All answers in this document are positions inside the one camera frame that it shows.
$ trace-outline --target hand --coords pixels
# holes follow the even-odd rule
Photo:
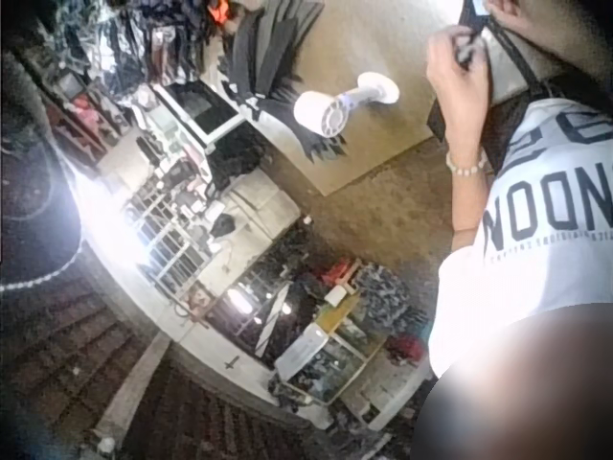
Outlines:
[[[428,43],[427,77],[439,98],[452,153],[478,157],[489,108],[488,55],[485,45],[475,46],[469,69],[465,70],[456,61],[454,46],[457,40],[467,41],[471,34],[473,31],[463,26],[434,34]]]

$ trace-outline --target red object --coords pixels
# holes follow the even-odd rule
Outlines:
[[[352,261],[346,258],[340,260],[340,262],[336,263],[327,273],[322,275],[322,281],[326,283],[328,286],[334,286],[336,284],[336,280],[345,276],[345,274],[352,267]]]
[[[228,0],[219,0],[219,6],[217,8],[209,7],[209,12],[217,24],[225,24],[225,22],[228,20],[228,13],[230,12]]]
[[[418,337],[404,335],[400,337],[390,337],[387,348],[395,350],[413,362],[420,362],[425,353],[425,348]]]

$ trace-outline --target orange item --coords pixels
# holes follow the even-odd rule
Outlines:
[[[223,25],[228,20],[228,12],[230,12],[228,0],[219,0],[219,6],[217,8],[209,7],[209,12],[211,12],[217,24]]]

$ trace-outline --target wooden board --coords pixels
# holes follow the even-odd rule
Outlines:
[[[298,56],[296,73],[305,81],[298,89],[339,94],[356,87],[367,71],[392,78],[400,88],[397,104],[372,104],[352,114],[343,132],[348,156],[335,161],[308,161],[295,136],[273,117],[263,114],[253,123],[327,196],[431,136],[425,122],[434,93],[425,78],[425,45],[429,35],[458,21],[463,1],[325,3]],[[212,47],[208,54],[215,52]],[[203,80],[225,97],[216,59],[206,59]],[[240,112],[250,118],[248,109]]]

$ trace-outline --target black strap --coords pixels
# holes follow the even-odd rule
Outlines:
[[[533,72],[533,69],[530,68],[528,62],[524,59],[522,54],[519,52],[515,44],[511,41],[509,36],[507,35],[507,31],[503,29],[503,27],[496,21],[493,16],[489,18],[488,28],[494,37],[500,43],[500,46],[505,50],[509,58],[513,61],[519,73],[522,75],[526,83],[528,84],[528,89],[533,98],[537,98],[540,96],[544,96],[547,94],[544,86],[538,80],[538,77]]]

